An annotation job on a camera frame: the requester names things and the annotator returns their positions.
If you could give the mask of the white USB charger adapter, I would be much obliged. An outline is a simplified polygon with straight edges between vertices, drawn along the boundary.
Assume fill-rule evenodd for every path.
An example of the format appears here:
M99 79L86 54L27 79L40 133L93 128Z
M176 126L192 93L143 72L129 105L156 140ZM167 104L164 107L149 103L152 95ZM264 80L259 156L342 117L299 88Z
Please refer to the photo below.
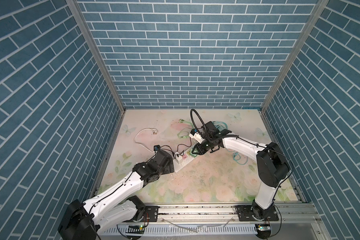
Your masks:
M178 164L180 164L183 161L183 156L178 152L175 152L175 160L177 161Z

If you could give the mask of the light green charger with prongs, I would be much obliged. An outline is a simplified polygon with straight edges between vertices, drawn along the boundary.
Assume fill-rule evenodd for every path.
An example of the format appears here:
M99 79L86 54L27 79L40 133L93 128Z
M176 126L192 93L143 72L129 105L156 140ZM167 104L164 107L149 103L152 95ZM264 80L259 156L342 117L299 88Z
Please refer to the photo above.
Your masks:
M189 150L188 154L193 158L196 158L199 155L198 151L194 149Z

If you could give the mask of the white power strip colourful sockets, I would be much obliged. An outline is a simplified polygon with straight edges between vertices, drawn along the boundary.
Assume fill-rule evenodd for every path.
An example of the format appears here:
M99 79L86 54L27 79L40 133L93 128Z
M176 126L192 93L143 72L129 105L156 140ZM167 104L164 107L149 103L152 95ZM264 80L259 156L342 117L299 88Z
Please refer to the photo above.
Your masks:
M178 164L174 158L173 162L174 162L175 173L179 172L182 168L184 168L187 164L189 164L193 159L195 159L188 154L189 150L191 150L191 149L188 149L188 150L184 151L183 153L181 153L181 155L183 156L183 161L180 164Z

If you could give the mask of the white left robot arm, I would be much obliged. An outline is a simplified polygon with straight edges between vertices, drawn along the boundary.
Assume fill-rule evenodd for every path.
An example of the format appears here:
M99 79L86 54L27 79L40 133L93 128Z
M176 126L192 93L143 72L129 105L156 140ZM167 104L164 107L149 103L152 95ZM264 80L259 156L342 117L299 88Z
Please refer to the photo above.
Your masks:
M60 236L64 240L96 240L117 224L140 220L146 205L134 193L174 171L173 155L158 150L101 194L84 202L71 202L58 226Z

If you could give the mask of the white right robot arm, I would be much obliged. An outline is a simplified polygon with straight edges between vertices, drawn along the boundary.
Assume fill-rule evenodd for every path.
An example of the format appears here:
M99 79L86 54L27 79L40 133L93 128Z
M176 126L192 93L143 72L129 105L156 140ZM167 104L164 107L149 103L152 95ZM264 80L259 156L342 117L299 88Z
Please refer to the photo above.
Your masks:
M190 138L197 142L192 148L193 155L202 156L225 148L256 160L262 182L251 211L258 221L270 217L276 209L274 201L278 189L293 172L279 145L274 142L259 144L241 138L228 129L220 131L212 122L205 123L195 109L190 110L190 117L195 127L190 132Z

